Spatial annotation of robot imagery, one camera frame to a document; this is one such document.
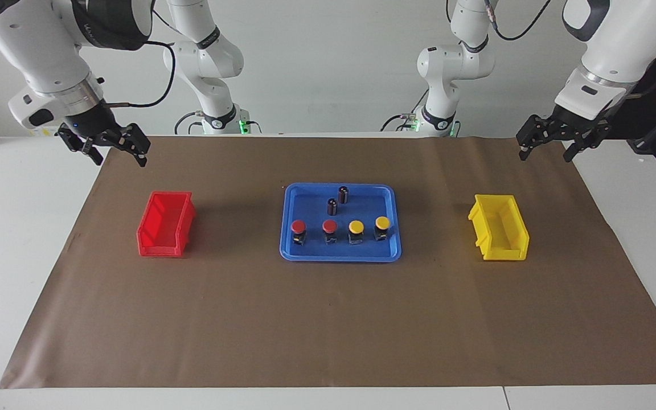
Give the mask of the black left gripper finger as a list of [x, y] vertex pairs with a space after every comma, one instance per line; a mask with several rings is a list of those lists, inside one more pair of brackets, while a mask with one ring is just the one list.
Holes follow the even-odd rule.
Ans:
[[532, 114], [516, 134], [519, 145], [519, 158], [526, 161], [534, 148], [552, 142], [548, 134], [550, 120]]
[[562, 137], [565, 138], [565, 141], [572, 141], [572, 143], [568, 145], [563, 153], [563, 160], [570, 163], [581, 151], [599, 147], [611, 130], [612, 125], [607, 121], [601, 121], [587, 132], [582, 132], [570, 126], [565, 127], [562, 130]]

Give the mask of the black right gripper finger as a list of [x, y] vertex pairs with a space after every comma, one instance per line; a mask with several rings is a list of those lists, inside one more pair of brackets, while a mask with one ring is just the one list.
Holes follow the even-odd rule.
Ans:
[[57, 136], [65, 143], [69, 151], [75, 153], [83, 153], [84, 156], [90, 158], [96, 166], [101, 166], [103, 156], [99, 151], [93, 147], [93, 141], [90, 138], [83, 140], [68, 125], [60, 125], [57, 130]]
[[138, 166], [146, 166], [151, 142], [137, 124], [106, 130], [105, 141], [110, 147], [133, 156]]

